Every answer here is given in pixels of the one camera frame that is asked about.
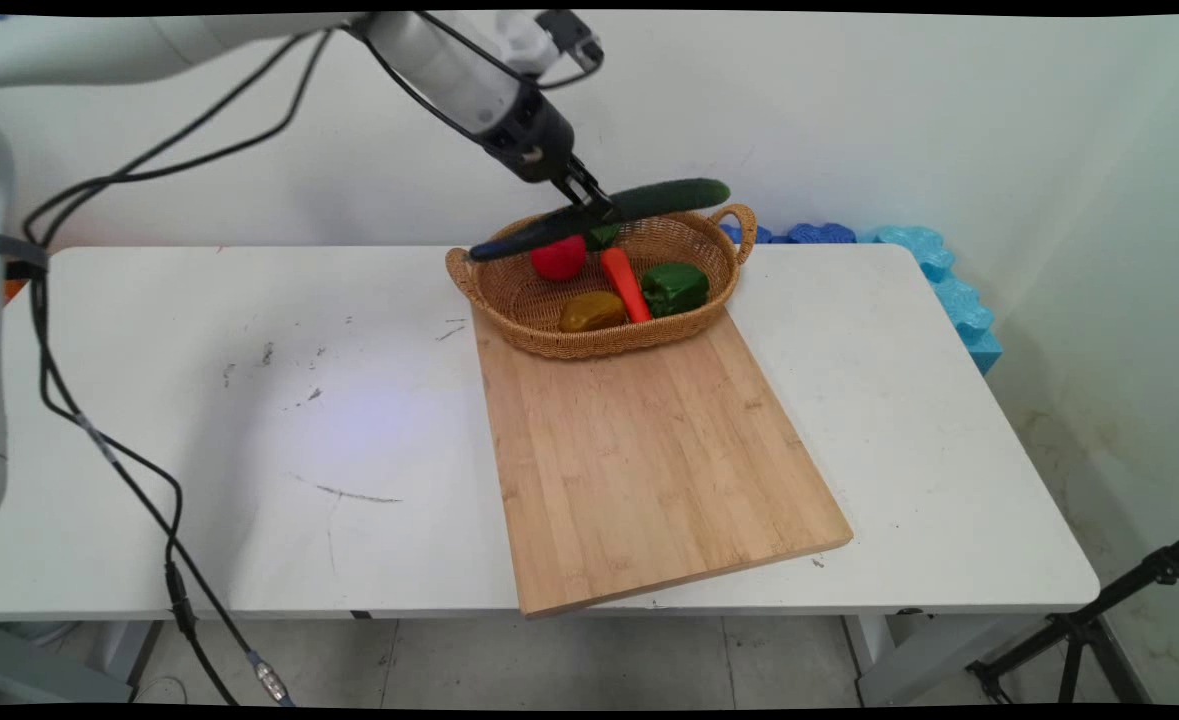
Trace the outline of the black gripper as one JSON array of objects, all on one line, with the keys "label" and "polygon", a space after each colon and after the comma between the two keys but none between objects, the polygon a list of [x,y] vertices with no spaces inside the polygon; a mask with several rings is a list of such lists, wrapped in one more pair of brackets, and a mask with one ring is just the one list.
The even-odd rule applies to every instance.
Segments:
[{"label": "black gripper", "polygon": [[513,95],[506,108],[480,108],[479,141],[521,181],[551,181],[569,199],[551,214],[553,227],[618,220],[615,202],[574,156],[574,128],[545,95]]}]

